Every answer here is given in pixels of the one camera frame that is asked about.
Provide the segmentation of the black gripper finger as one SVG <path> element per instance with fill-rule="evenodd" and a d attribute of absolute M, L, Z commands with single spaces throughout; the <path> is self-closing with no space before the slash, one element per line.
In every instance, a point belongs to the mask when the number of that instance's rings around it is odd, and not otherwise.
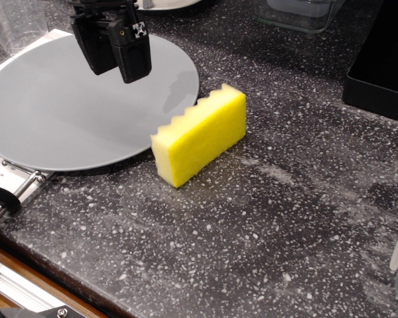
<path fill-rule="evenodd" d="M 107 32 L 109 23 L 110 20 L 105 15 L 71 16 L 71 25 L 78 45 L 96 75 L 117 66 Z"/>
<path fill-rule="evenodd" d="M 107 28 L 111 49 L 125 83 L 132 83 L 151 72 L 149 32 L 144 21 L 132 23 L 118 16 Z"/>

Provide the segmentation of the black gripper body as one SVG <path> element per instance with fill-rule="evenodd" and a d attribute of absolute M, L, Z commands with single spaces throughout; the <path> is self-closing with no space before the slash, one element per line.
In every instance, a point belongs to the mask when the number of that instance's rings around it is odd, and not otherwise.
<path fill-rule="evenodd" d="M 115 12 L 127 19 L 129 25 L 135 25 L 141 21 L 137 15 L 138 6 L 136 1 L 94 1 L 94 0 L 74 0 L 68 1 L 74 8 L 72 20 L 87 21 L 96 23 L 105 19 L 105 13 Z"/>

